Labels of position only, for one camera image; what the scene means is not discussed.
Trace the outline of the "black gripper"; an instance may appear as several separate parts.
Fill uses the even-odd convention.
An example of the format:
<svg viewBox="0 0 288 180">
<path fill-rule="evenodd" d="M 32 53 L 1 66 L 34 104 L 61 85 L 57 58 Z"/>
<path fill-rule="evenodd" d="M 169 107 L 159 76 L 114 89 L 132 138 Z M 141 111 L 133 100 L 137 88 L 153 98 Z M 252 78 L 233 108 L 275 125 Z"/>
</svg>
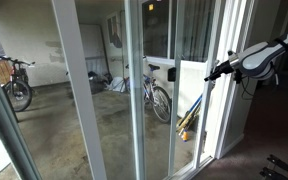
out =
<svg viewBox="0 0 288 180">
<path fill-rule="evenodd" d="M 229 74 L 234 71 L 234 68 L 231 66 L 229 61 L 221 63 L 219 66 L 216 66 L 215 69 L 210 73 L 208 77 L 204 79 L 205 82 L 211 80 L 216 80 L 222 74 Z"/>
</svg>

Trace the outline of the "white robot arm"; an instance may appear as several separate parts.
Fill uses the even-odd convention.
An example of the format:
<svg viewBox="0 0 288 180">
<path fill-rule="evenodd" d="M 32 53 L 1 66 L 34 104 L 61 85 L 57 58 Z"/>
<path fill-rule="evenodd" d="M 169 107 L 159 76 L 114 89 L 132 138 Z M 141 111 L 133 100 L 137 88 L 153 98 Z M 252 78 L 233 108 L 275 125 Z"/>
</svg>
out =
<svg viewBox="0 0 288 180">
<path fill-rule="evenodd" d="M 288 31 L 270 42 L 255 44 L 239 53 L 229 50 L 228 59 L 216 66 L 204 80 L 215 80 L 222 74 L 229 74 L 236 70 L 254 79 L 268 79 L 273 74 L 276 58 L 287 51 Z"/>
</svg>

